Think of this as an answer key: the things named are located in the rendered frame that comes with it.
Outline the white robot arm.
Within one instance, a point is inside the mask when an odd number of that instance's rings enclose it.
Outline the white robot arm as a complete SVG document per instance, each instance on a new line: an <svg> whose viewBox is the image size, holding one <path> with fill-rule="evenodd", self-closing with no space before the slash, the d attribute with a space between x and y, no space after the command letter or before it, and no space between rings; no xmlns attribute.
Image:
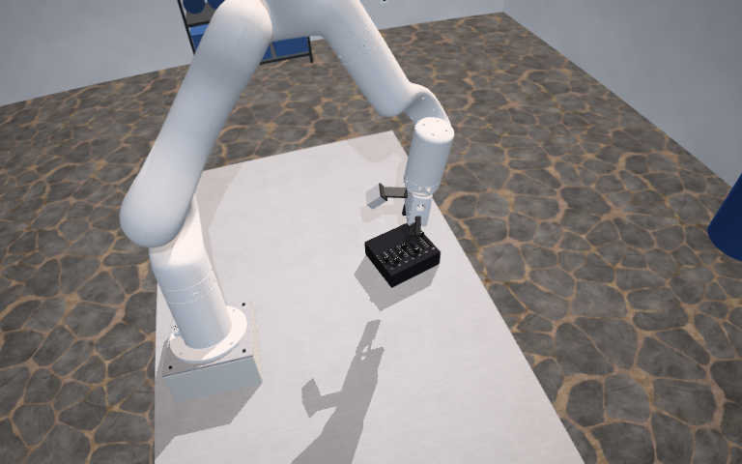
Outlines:
<svg viewBox="0 0 742 464"><path fill-rule="evenodd" d="M440 186L454 130L434 94L406 78L359 0L223 2L120 209L125 235L149 248L154 275L177 324L170 349L182 362L219 359L247 331L244 314L223 301L194 192L269 44L310 36L328 42L380 115L390 118L404 111L414 123L405 186L426 194Z"/></svg>

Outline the black lighting desk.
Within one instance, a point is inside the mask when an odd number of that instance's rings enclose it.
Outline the black lighting desk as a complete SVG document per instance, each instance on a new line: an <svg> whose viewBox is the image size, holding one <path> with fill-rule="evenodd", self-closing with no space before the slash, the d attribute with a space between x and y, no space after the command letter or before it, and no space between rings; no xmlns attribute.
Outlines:
<svg viewBox="0 0 742 464"><path fill-rule="evenodd" d="M441 252L423 231L417 244L405 243L407 232L405 223L364 242L365 254L391 288L440 264Z"/></svg>

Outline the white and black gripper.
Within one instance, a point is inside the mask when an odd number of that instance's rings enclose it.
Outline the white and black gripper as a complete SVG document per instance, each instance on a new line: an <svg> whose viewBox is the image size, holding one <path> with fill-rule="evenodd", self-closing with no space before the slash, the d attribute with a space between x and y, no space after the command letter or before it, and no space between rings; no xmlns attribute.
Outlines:
<svg viewBox="0 0 742 464"><path fill-rule="evenodd" d="M402 216L406 216L407 218L409 232L407 232L405 243L417 244L421 235L421 225L426 226L428 222L433 193L412 192L407 187L406 189L408 198L405 198ZM414 226L414 231L412 231L412 226Z"/></svg>

